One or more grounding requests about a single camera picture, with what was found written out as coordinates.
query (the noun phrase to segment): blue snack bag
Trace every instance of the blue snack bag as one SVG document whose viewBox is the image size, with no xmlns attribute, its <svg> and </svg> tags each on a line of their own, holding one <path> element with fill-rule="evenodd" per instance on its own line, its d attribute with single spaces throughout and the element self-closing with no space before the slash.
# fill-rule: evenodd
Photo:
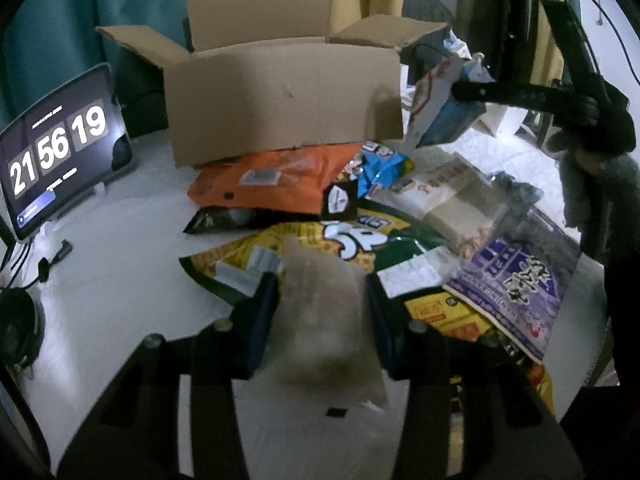
<svg viewBox="0 0 640 480">
<path fill-rule="evenodd" d="M 407 156 L 368 140 L 344 167 L 338 180 L 358 180 L 358 198 L 391 186 L 401 175 Z"/>
</svg>

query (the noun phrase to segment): number 56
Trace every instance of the number 56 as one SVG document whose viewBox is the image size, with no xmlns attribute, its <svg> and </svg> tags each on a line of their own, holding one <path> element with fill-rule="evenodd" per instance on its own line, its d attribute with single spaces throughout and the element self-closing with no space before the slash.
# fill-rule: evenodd
<svg viewBox="0 0 640 480">
<path fill-rule="evenodd" d="M 38 158 L 43 170 L 49 170 L 57 158 L 65 158 L 69 153 L 69 141 L 66 140 L 66 131 L 62 126 L 53 130 L 50 142 L 49 145 L 49 136 L 38 141 Z"/>
</svg>

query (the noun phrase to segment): person's hand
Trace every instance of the person's hand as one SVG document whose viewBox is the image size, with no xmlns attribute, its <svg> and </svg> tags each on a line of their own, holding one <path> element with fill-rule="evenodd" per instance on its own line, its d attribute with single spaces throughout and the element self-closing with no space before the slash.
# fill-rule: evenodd
<svg viewBox="0 0 640 480">
<path fill-rule="evenodd" d="M 575 149 L 575 160 L 578 165 L 591 176 L 598 176 L 602 169 L 602 154 L 588 152 L 580 144 Z"/>
</svg>

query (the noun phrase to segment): teal curtain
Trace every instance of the teal curtain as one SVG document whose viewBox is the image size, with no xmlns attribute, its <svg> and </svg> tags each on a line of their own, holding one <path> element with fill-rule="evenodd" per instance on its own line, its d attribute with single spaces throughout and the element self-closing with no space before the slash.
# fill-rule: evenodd
<svg viewBox="0 0 640 480">
<path fill-rule="evenodd" d="M 25 0 L 0 42 L 0 130 L 48 92 L 108 61 L 132 136 L 166 127 L 162 73 L 97 25 L 149 25 L 188 47 L 187 0 Z"/>
</svg>

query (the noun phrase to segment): clock digit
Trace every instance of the clock digit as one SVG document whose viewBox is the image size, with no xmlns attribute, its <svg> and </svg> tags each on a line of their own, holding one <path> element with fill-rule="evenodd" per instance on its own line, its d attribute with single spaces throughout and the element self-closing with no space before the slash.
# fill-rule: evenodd
<svg viewBox="0 0 640 480">
<path fill-rule="evenodd" d="M 92 128 L 89 128 L 89 133 L 91 133 L 92 136 L 100 136 L 107 125 L 106 120 L 104 119 L 104 110 L 99 106 L 92 106 L 89 108 L 86 113 L 86 123 L 89 126 L 92 126 Z"/>
<path fill-rule="evenodd" d="M 84 130 L 84 123 L 82 122 L 82 115 L 78 115 L 74 119 L 73 124 L 71 125 L 72 130 L 78 130 L 78 135 L 80 136 L 80 142 L 86 144 L 86 132 Z"/>
<path fill-rule="evenodd" d="M 14 195 L 18 196 L 21 192 L 24 191 L 24 188 L 27 187 L 27 185 L 20 180 L 20 176 L 22 175 L 22 166 L 20 165 L 20 162 L 16 160 L 11 165 L 10 173 L 11 176 L 15 177 Z"/>
<path fill-rule="evenodd" d="M 53 145 L 53 153 L 57 158 L 65 158 L 69 152 L 69 142 L 66 140 L 66 131 L 61 126 L 53 130 L 51 135 L 51 143 Z"/>
<path fill-rule="evenodd" d="M 31 152 L 25 152 L 24 157 L 22 158 L 22 165 L 27 168 L 29 172 L 29 179 L 36 180 L 36 173 L 33 171 L 33 161 L 31 160 Z"/>
<path fill-rule="evenodd" d="M 48 170 L 56 160 L 53 148 L 51 146 L 45 146 L 48 142 L 49 136 L 42 137 L 38 142 L 38 157 L 40 158 L 40 165 L 43 170 Z"/>
</svg>

